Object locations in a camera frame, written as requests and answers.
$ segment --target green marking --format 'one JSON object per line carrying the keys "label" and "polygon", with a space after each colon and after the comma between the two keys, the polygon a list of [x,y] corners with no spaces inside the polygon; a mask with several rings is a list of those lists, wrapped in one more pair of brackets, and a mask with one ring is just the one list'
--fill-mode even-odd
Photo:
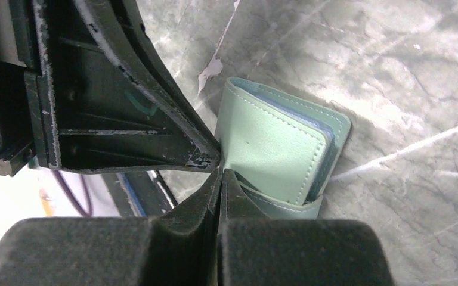
{"label": "green marking", "polygon": [[148,116],[153,116],[155,114],[155,112],[157,112],[157,106],[156,105],[152,104],[152,106],[150,108],[146,108],[145,106],[141,105],[141,103],[138,100],[136,100],[134,95],[132,95],[130,92],[124,91],[123,93],[127,96],[129,101],[131,102],[131,104],[137,110],[143,112],[144,114],[146,114]]}

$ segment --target green wallet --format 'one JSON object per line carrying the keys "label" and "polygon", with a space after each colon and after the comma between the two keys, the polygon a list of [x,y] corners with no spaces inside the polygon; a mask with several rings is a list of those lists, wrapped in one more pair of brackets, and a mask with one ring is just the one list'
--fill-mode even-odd
{"label": "green wallet", "polygon": [[223,168],[266,215],[314,219],[350,125],[337,111],[229,78],[215,137]]}

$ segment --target wallet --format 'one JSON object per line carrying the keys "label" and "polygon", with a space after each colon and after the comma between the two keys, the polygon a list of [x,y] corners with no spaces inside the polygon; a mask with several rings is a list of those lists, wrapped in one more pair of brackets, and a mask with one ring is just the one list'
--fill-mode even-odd
{"label": "wallet", "polygon": [[314,219],[350,126],[337,111],[232,77],[215,137],[221,166],[267,216]]}

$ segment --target marble tabletop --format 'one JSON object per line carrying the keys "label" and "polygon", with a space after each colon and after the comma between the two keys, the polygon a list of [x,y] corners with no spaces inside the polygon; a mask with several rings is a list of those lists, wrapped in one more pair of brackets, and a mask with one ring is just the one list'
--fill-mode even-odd
{"label": "marble tabletop", "polygon": [[[398,285],[458,285],[458,0],[138,0],[211,130],[226,78],[347,114],[320,217],[381,239]],[[179,200],[205,174],[164,171]]]}

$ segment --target marble surface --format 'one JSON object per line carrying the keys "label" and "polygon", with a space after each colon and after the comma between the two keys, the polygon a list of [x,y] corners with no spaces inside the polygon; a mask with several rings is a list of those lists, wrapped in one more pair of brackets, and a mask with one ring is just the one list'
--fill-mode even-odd
{"label": "marble surface", "polygon": [[[320,216],[377,233],[398,285],[458,285],[458,0],[138,0],[214,130],[226,78],[352,120]],[[179,200],[206,175],[165,171]]]}

